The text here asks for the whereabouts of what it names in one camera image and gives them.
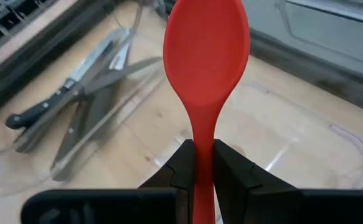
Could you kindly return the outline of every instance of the clear plastic container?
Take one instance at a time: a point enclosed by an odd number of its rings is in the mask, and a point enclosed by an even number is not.
[[[39,120],[58,115],[33,152],[15,152],[41,126],[13,143],[22,130],[7,129],[5,119],[47,98],[111,31],[134,29],[130,65],[162,54],[166,16],[161,1],[103,7],[110,12],[107,18],[0,111],[0,223],[14,223],[22,203],[43,190],[136,188],[192,136],[186,111],[158,63],[124,80],[115,106],[54,166],[76,106],[61,112],[60,107],[72,93]],[[363,189],[363,109],[255,57],[227,100],[215,137],[296,187]],[[69,163],[69,178],[52,180]]]
[[[163,80],[161,54],[166,25],[163,5],[157,1],[125,1],[116,5],[103,1],[101,6],[107,12],[106,17],[0,109],[0,198],[25,190],[28,197],[33,192],[61,187],[69,182],[73,173],[77,172],[97,149],[110,145],[124,120]],[[5,123],[10,114],[19,114],[55,93],[71,72],[83,63],[83,59],[114,30],[128,32],[128,35],[115,41],[116,44],[107,49],[108,53],[96,61],[93,69],[34,125],[28,129],[6,127]],[[111,108],[107,115],[102,121],[98,121],[96,126],[92,126],[90,132],[84,129],[84,133],[78,136],[78,141],[72,147],[66,148],[65,155],[56,159],[55,155],[65,134],[70,132],[68,125],[77,110],[77,104],[87,101],[89,97],[74,101],[74,94],[82,92],[92,80],[97,80],[98,71],[107,67],[127,44],[130,44],[127,65],[153,57],[159,57],[158,61],[141,67],[117,82],[116,94],[107,102]],[[90,137],[96,131],[100,134],[94,135],[94,140],[91,141]],[[23,149],[27,149],[28,153],[18,152]],[[72,164],[68,166],[70,171],[67,178],[54,181],[53,176],[67,167],[68,163]]]

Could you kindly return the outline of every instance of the spoon head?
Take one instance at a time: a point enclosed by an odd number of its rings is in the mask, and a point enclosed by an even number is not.
[[[164,39],[166,75],[183,102],[225,101],[245,70],[249,46],[240,0],[177,1]]]

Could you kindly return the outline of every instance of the knife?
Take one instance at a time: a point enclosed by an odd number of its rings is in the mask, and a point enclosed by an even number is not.
[[[128,42],[115,56],[112,63],[107,70],[102,71],[101,75],[110,72],[111,70],[115,72],[121,71],[124,69],[128,57],[128,52],[130,49],[130,42]],[[85,118],[84,130],[88,132],[91,130],[106,114],[112,107],[114,94],[118,90],[118,84],[121,80],[118,80],[111,86],[107,86],[98,90],[93,96],[91,96],[89,107],[87,108],[87,117]],[[92,136],[93,139],[99,139],[100,135],[98,133]]]
[[[87,96],[91,96],[94,93],[96,93],[98,90],[101,90],[102,88],[105,88],[107,86],[110,86],[114,84],[115,82],[121,80],[124,77],[127,77],[128,75],[131,75],[134,72],[137,72],[141,69],[144,69],[150,65],[153,65],[157,62],[159,62],[162,59],[162,57],[152,57],[145,60],[142,60],[140,62],[136,62],[132,65],[127,66],[125,69],[120,71],[110,71],[108,74],[105,74],[103,77],[97,78],[97,80],[92,81],[92,83],[89,83],[87,86],[83,87],[78,91],[78,95],[74,95],[74,98],[64,104],[61,108],[57,108],[57,111],[63,110],[67,105],[74,103],[75,101],[80,101],[85,99]],[[55,119],[55,116],[57,114],[54,114],[53,117],[47,118],[47,122],[52,122],[53,119]],[[41,123],[39,126],[34,127],[36,130],[40,130],[43,127],[45,127],[47,124]],[[28,153],[30,150],[25,151],[25,148],[31,148],[29,147],[29,143],[34,141],[33,137],[27,138],[26,142],[22,143],[21,147],[18,147],[16,149],[17,152],[25,152]]]
[[[130,43],[125,44],[122,49],[115,55],[107,69],[102,70],[97,76],[103,76],[108,71],[118,71],[124,69],[128,52],[130,49]],[[58,167],[59,162],[72,150],[76,143],[89,132],[111,109],[113,95],[115,88],[113,86],[106,86],[101,90],[98,90],[94,95],[89,96],[87,100],[81,101],[77,106],[75,115],[69,124],[68,131],[62,140],[58,153],[55,156],[53,164],[50,168],[52,173],[52,179],[55,181],[67,180],[71,173],[73,163],[76,161],[77,155],[81,153],[81,149],[75,152],[68,162],[63,167]],[[94,140],[97,138],[97,134],[92,136]]]
[[[65,83],[48,99],[34,105],[21,114],[12,114],[6,120],[6,126],[11,129],[28,128],[32,126],[42,115],[53,108],[64,95],[75,86],[94,65],[94,63],[113,49],[113,40],[124,33],[124,29],[117,29],[101,41],[98,46],[79,63],[79,66],[66,79]]]

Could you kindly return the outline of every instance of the red spatula spoon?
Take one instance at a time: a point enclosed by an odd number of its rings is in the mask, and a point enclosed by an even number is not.
[[[189,115],[196,146],[194,224],[213,224],[214,129],[249,56],[240,0],[178,0],[164,37],[164,68]]]

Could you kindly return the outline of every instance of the black clamp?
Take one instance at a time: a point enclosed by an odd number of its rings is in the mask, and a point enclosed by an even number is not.
[[[188,139],[138,189],[39,193],[25,203],[22,223],[192,224],[194,160]],[[213,175],[225,224],[363,223],[363,190],[297,189],[218,139]]]

